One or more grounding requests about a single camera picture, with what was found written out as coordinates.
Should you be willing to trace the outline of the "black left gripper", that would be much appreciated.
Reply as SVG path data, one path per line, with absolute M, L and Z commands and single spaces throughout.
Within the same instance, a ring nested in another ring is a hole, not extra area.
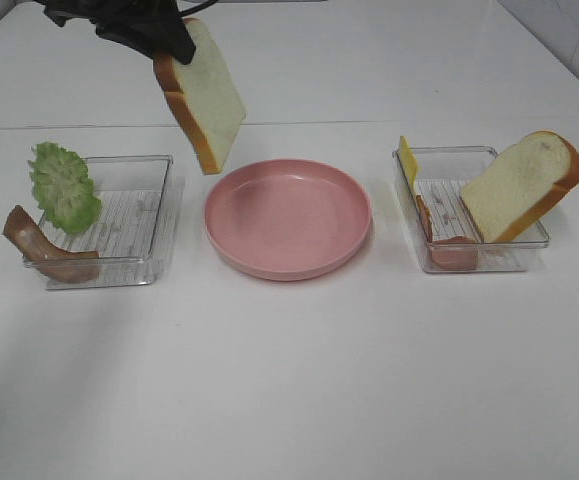
M 59 27 L 86 19 L 101 38 L 146 50 L 154 59 L 167 53 L 189 65 L 196 46 L 174 1 L 40 1 L 44 14 Z

